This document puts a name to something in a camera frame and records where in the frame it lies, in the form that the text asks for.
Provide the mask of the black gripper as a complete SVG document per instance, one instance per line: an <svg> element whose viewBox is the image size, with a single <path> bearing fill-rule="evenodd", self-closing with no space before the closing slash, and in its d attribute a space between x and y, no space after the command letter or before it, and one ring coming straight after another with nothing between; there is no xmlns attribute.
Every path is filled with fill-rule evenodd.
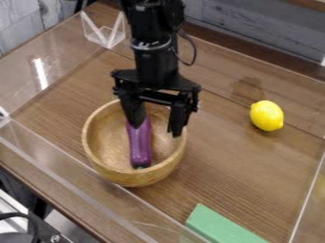
<svg viewBox="0 0 325 243"><path fill-rule="evenodd" d="M198 110L202 87L180 73L178 48L136 50L137 67L113 71L114 95L134 128L146 119L144 103L170 106L168 132L182 136L192 112Z"/></svg>

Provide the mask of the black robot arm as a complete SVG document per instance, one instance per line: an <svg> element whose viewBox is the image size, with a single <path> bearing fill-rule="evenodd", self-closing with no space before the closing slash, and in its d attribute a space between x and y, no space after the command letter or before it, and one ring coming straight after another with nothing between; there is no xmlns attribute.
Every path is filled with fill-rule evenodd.
<svg viewBox="0 0 325 243"><path fill-rule="evenodd" d="M129 124L140 128L148 119L145 105L170 108L168 132L180 137L190 114L198 111L202 87L180 72L178 39L184 33L182 0L121 0L132 27L137 67L113 72L113 93L121 100Z"/></svg>

